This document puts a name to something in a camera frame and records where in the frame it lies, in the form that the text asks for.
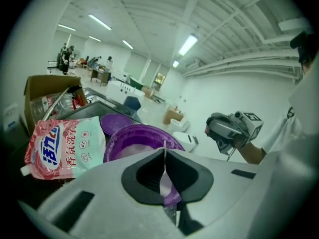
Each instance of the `black cap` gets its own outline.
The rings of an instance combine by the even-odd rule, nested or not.
[[[300,63],[308,62],[313,60],[318,52],[318,37],[315,34],[306,34],[303,31],[290,41],[290,47],[298,49]]]

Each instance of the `blue chair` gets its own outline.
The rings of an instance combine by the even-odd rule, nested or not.
[[[141,108],[140,101],[136,97],[127,97],[124,101],[124,105],[128,108],[135,110],[135,111],[138,111],[139,108]]]

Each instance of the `purple basin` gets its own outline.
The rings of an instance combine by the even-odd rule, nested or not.
[[[100,119],[100,126],[106,136],[112,136],[115,132],[132,124],[132,121],[122,114],[105,114]]]
[[[109,140],[104,154],[104,162],[161,148],[164,145],[164,141],[166,141],[168,149],[184,150],[174,137],[159,128],[140,124],[126,126],[114,133]],[[164,197],[164,205],[177,204],[179,201],[181,201],[181,197],[174,186],[172,186],[169,194]]]

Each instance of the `white wall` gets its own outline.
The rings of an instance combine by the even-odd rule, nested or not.
[[[162,65],[160,67],[160,70],[159,70],[159,73],[162,74],[162,75],[167,75],[169,72],[169,67],[165,66],[165,65]]]
[[[253,141],[260,147],[282,113],[288,111],[288,97],[294,88],[291,80],[266,74],[228,74],[187,80],[178,107],[190,120],[187,132],[198,138],[199,145],[194,153],[226,160],[215,141],[204,133],[206,120],[214,112],[226,115],[240,110],[255,113],[264,121],[259,136]],[[245,162],[238,151],[230,161]]]
[[[86,41],[87,41],[87,38],[83,38],[83,37],[77,36],[75,34],[71,35],[69,46],[73,45],[74,51],[77,51],[80,53],[79,57],[76,57],[77,59],[79,59],[79,58],[85,59],[86,58],[86,56],[85,57],[83,56],[83,51],[84,51],[84,46],[85,46]]]
[[[46,74],[50,44],[70,0],[32,0],[12,30],[2,53],[1,102],[16,102],[24,117],[28,76]]]
[[[69,33],[56,30],[53,36],[53,41],[50,45],[48,61],[56,61],[58,53],[60,52],[63,44],[68,41]]]
[[[89,56],[90,59],[101,56],[102,61],[99,61],[100,64],[106,64],[108,57],[111,56],[113,60],[113,68],[115,70],[124,71],[124,68],[131,56],[131,51],[126,48],[88,39],[85,42],[81,57],[85,59],[86,56]]]
[[[137,53],[132,52],[131,56],[124,68],[125,72],[128,72],[133,78],[139,79],[142,70],[147,61],[147,57],[141,56]]]
[[[182,94],[185,83],[186,78],[182,74],[176,70],[170,69],[159,90],[159,97],[165,101],[179,100],[179,96]]]
[[[159,67],[159,63],[158,62],[155,62],[155,61],[151,61],[150,62],[150,65],[145,73],[145,76],[142,80],[143,84],[146,85],[146,86],[151,86],[152,83],[153,83],[153,78],[154,78],[154,75],[155,75],[155,72],[156,70],[158,69]]]

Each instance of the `table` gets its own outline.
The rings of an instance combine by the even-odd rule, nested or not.
[[[92,69],[91,81],[93,78],[99,79],[101,81],[100,86],[102,86],[102,83],[107,84],[109,82],[110,77],[111,77],[110,72],[100,71],[98,69]]]

